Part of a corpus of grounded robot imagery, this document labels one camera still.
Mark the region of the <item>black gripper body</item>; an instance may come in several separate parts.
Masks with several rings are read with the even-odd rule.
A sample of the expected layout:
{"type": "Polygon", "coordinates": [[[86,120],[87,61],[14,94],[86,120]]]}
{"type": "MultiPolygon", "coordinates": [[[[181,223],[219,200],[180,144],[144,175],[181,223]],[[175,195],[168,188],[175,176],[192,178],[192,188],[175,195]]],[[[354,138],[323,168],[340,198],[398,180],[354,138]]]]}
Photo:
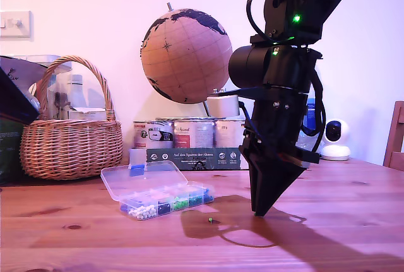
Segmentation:
{"type": "Polygon", "coordinates": [[[246,115],[240,150],[246,159],[253,154],[268,160],[318,163],[319,154],[295,144],[304,116],[307,95],[287,88],[242,88],[242,98],[255,101],[252,116],[246,115]]]}

